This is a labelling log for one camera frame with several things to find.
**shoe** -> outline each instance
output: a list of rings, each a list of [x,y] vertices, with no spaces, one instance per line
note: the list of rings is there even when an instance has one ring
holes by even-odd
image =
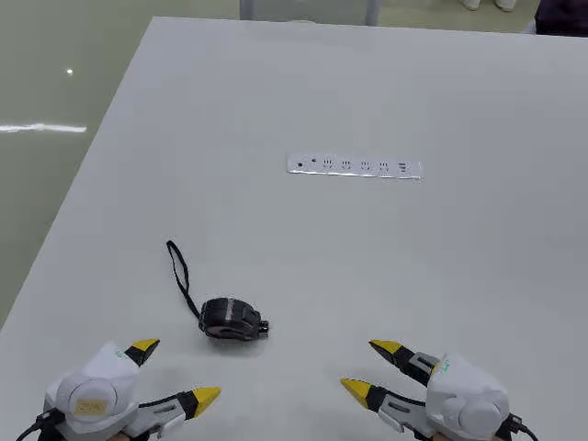
[[[511,12],[515,9],[516,0],[494,0],[494,3],[504,12]]]
[[[480,7],[480,0],[460,0],[461,4],[470,11],[476,11]]]

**yellow fingertip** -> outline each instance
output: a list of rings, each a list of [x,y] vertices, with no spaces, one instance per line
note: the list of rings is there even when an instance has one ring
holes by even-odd
[[[366,397],[368,396],[369,388],[371,384],[358,379],[341,379],[341,384],[347,389],[347,391],[366,409],[368,408],[368,402]]]
[[[391,340],[370,340],[369,343],[372,346],[381,347],[390,354],[394,354],[402,347],[401,343],[392,342]]]
[[[131,346],[140,349],[141,351],[145,352],[153,345],[159,344],[159,338],[150,338],[148,340],[140,340],[138,342],[133,343]]]
[[[198,407],[194,413],[194,418],[206,411],[207,407],[221,395],[221,388],[198,388],[192,390],[192,393],[198,400]]]

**green floor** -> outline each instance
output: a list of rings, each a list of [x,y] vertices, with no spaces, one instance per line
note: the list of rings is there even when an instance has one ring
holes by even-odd
[[[522,30],[537,7],[519,0],[507,14],[491,0],[477,12],[458,0],[381,1],[381,26],[507,32]],[[238,18],[239,2],[0,3],[0,325],[152,16]],[[77,132],[23,131],[31,123]]]

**black tape measure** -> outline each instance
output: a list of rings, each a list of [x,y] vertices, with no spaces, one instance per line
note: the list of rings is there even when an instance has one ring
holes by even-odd
[[[256,340],[267,336],[269,332],[268,321],[262,320],[261,314],[245,301],[218,297],[205,301],[202,305],[202,311],[199,311],[189,295],[190,280],[184,256],[182,256],[174,242],[167,241],[166,246],[172,258],[175,281],[186,299],[188,308],[198,319],[198,328],[204,334],[212,338],[243,341]],[[184,284],[177,274],[175,257],[177,257],[184,270]]]

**white power strip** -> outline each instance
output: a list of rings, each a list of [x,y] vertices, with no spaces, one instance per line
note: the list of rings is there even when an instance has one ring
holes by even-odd
[[[421,164],[383,158],[352,158],[325,153],[290,153],[289,173],[421,179]]]

